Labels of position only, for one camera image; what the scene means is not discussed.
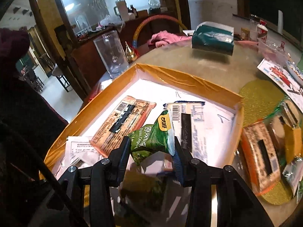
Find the transparent plastic pitcher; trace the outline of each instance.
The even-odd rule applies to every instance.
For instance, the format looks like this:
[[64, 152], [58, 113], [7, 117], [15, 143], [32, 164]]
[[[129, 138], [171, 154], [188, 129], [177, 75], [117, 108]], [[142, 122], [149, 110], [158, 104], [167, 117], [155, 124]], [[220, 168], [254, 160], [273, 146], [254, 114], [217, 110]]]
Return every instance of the transparent plastic pitcher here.
[[99, 36], [94, 40], [94, 44], [111, 78], [118, 77], [128, 69], [128, 61], [117, 31], [113, 30]]

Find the gold bottle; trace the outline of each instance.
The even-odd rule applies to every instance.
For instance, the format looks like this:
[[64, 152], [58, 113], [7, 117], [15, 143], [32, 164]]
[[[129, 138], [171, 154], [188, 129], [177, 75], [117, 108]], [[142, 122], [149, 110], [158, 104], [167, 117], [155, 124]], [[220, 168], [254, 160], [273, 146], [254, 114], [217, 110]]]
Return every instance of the gold bottle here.
[[138, 58], [138, 56], [134, 52], [134, 50], [130, 46], [128, 46], [127, 42], [125, 42], [125, 46], [126, 46], [125, 55], [126, 55], [127, 61], [128, 61], [128, 63], [132, 63], [133, 61], [135, 61]]

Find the tile floor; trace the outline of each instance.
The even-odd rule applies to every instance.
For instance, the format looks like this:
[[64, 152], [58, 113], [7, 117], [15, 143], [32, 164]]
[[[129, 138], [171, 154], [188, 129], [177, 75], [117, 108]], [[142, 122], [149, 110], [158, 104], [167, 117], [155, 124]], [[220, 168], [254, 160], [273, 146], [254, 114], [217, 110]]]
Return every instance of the tile floor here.
[[44, 82], [41, 96], [70, 123], [77, 115], [83, 102], [72, 87], [68, 89], [71, 91], [66, 92], [58, 79], [51, 76]]

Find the screw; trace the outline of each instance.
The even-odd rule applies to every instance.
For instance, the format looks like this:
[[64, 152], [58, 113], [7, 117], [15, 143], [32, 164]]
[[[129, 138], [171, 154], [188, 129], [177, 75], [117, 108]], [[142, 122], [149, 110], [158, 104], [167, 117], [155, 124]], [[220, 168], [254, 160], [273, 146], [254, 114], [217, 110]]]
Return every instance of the screw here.
[[197, 165], [197, 164], [199, 164], [200, 163], [200, 160], [199, 159], [197, 159], [197, 158], [193, 158], [193, 159], [191, 159], [191, 161], [190, 161], [192, 164], [194, 164], [194, 165]]
[[68, 170], [69, 170], [69, 172], [74, 172], [75, 170], [76, 170], [76, 167], [75, 166], [70, 166], [69, 168], [68, 168]]
[[230, 166], [230, 165], [226, 165], [225, 166], [225, 170], [228, 171], [228, 172], [231, 172], [231, 171], [234, 170], [234, 168], [232, 166]]
[[110, 162], [110, 160], [108, 158], [104, 158], [101, 160], [101, 163], [104, 165], [107, 165]]

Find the dark sleeve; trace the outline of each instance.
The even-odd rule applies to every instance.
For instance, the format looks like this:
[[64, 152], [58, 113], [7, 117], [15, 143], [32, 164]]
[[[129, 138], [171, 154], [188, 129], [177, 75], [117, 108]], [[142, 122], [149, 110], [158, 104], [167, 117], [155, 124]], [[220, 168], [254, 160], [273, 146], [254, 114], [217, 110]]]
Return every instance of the dark sleeve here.
[[0, 28], [0, 70], [5, 74], [16, 71], [16, 62], [29, 49], [29, 36], [26, 31]]

